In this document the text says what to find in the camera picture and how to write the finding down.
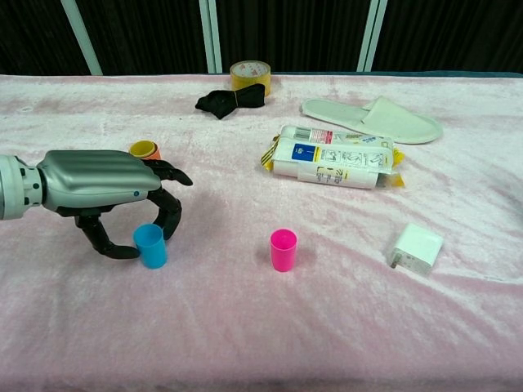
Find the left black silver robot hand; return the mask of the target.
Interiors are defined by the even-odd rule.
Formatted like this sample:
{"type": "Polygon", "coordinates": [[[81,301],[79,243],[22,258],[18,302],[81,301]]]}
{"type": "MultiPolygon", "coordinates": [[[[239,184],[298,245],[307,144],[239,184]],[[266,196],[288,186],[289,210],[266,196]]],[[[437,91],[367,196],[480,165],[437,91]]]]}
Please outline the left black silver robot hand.
{"type": "Polygon", "coordinates": [[[62,217],[73,217],[92,247],[115,260],[136,259],[139,251],[111,242],[101,214],[118,205],[150,200],[158,207],[154,224],[161,228],[163,239],[169,240],[180,223],[182,207],[162,182],[193,185],[167,161],[142,160],[119,150],[51,150],[37,168],[42,178],[42,205],[62,217]]]}

